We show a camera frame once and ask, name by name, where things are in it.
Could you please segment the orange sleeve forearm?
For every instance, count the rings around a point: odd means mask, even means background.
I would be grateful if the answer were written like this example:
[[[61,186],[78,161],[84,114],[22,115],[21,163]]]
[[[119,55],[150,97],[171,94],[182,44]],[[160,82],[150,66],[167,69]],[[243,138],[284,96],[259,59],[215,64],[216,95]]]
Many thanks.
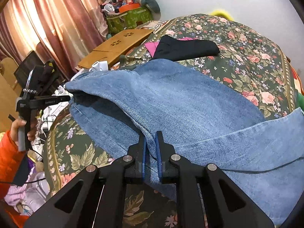
[[[25,151],[18,151],[17,145],[10,137],[10,131],[5,132],[0,148],[1,199],[6,196],[24,155]]]

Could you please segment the person's left hand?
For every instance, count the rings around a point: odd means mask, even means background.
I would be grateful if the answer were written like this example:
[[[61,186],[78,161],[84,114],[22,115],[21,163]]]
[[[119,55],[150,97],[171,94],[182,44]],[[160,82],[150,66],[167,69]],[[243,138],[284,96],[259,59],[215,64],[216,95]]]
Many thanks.
[[[35,140],[35,137],[36,137],[36,132],[37,132],[37,126],[38,124],[38,121],[36,118],[34,118],[32,121],[31,121],[31,124],[30,124],[30,127],[31,127],[31,130],[28,132],[27,136],[28,136],[28,140],[30,142],[34,141]],[[18,129],[21,128],[21,127],[24,127],[24,125],[26,125],[26,121],[25,120],[22,120],[20,118],[16,119],[12,125],[11,125],[11,129],[10,129],[10,138],[12,139],[12,141],[18,145]]]

